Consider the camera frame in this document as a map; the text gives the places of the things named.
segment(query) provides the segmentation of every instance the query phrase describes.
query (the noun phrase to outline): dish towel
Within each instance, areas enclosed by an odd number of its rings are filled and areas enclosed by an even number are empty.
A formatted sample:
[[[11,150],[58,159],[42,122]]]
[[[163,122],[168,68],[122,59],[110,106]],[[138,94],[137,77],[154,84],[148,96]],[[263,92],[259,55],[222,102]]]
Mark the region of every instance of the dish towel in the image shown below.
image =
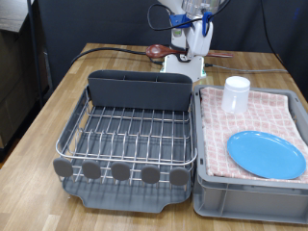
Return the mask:
[[[206,171],[210,176],[241,179],[308,183],[308,170],[293,180],[258,177],[238,166],[227,151],[228,139],[242,131],[260,131],[280,137],[297,147],[308,163],[308,147],[291,118],[288,97],[250,91],[248,110],[239,115],[226,113],[221,108],[223,90],[204,88],[201,91],[201,116],[204,134]]]

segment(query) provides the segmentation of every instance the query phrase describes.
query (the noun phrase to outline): wire dish rack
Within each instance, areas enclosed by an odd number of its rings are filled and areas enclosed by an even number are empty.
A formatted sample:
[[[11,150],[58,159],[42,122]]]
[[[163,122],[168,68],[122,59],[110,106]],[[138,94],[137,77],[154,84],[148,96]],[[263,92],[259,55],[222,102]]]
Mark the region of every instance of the wire dish rack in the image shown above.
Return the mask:
[[[64,189],[91,208],[160,213],[191,194],[187,112],[93,106],[85,88],[57,141]]]

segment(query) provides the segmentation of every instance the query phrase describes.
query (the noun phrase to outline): plastic storage bin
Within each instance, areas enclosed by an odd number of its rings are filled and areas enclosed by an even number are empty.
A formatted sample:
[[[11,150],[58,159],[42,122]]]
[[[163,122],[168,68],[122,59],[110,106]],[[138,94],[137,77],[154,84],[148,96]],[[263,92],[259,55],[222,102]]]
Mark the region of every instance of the plastic storage bin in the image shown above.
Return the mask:
[[[217,86],[196,86],[193,91],[195,145],[198,150],[193,189],[193,207],[204,217],[257,219],[308,223],[308,185],[261,180],[244,180],[206,174],[201,122],[200,90]],[[303,140],[308,143],[308,116],[296,94],[290,90],[251,89],[284,94]]]

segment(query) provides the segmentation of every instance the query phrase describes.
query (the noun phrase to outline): black wall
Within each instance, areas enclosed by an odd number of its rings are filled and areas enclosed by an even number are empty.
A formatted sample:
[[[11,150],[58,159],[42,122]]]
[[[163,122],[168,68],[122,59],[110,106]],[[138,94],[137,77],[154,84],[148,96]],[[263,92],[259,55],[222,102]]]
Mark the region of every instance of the black wall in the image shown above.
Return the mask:
[[[70,61],[87,42],[168,44],[170,32],[147,25],[147,9],[155,0],[38,0],[46,36],[51,75],[56,87]],[[264,0],[269,38],[308,99],[308,1]],[[153,11],[154,26],[168,26],[164,9]],[[231,0],[214,19],[212,49],[270,52],[260,0]]]

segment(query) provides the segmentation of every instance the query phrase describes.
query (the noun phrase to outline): plastic cup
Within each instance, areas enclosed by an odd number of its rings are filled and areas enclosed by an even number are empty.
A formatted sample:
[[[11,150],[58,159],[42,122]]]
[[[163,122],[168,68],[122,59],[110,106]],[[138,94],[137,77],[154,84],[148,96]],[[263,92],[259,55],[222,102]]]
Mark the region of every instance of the plastic cup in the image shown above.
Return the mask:
[[[241,114],[247,110],[250,81],[244,77],[232,76],[226,79],[221,108],[231,114]]]

